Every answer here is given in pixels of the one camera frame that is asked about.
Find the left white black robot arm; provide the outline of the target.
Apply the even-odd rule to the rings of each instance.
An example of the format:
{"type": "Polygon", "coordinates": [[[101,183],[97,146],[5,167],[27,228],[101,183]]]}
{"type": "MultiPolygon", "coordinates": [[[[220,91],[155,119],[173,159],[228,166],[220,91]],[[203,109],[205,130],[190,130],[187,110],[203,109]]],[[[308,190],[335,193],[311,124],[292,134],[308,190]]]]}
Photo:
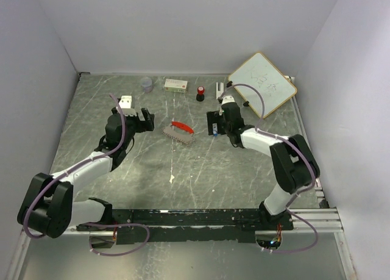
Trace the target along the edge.
{"type": "Polygon", "coordinates": [[[25,230],[38,237],[57,238],[68,226],[93,224],[101,231],[114,222],[112,204],[98,198],[77,202],[75,197],[88,183],[112,172],[122,163],[134,144],[134,135],[154,130],[154,118],[142,108],[138,115],[126,116],[112,109],[105,134],[97,148],[83,161],[53,174],[38,173],[30,183],[17,215],[25,230]]]}

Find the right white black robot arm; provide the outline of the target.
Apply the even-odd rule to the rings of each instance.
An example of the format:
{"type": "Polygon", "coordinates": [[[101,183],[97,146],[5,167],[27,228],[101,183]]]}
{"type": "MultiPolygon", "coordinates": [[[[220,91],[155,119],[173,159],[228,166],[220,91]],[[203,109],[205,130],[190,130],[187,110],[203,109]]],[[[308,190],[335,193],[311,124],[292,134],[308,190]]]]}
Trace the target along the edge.
{"type": "Polygon", "coordinates": [[[225,134],[233,147],[254,150],[271,158],[276,185],[259,205],[258,221],[262,228],[273,229],[295,198],[314,187],[320,169],[302,135],[285,137],[246,124],[235,102],[207,112],[207,126],[209,135],[225,134]]]}

